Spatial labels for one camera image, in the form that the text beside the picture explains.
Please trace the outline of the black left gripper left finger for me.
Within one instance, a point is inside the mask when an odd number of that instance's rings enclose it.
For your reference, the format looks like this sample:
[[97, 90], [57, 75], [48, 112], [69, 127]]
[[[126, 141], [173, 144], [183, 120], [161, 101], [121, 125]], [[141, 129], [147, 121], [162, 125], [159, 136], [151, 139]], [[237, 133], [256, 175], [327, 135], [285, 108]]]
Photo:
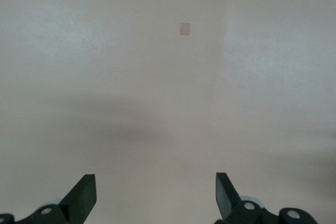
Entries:
[[28, 217], [17, 221], [12, 214], [1, 214], [1, 223], [84, 223], [96, 202], [96, 177], [94, 174], [86, 174], [59, 203], [42, 206]]

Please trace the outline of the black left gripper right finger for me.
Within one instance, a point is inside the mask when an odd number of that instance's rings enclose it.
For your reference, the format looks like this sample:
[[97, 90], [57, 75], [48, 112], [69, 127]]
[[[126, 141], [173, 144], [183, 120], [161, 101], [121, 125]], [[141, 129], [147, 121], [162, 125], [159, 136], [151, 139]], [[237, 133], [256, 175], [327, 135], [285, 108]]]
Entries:
[[239, 195], [226, 173], [216, 174], [216, 203], [222, 217], [216, 223], [317, 224], [298, 208], [282, 208], [278, 215], [269, 212], [259, 199]]

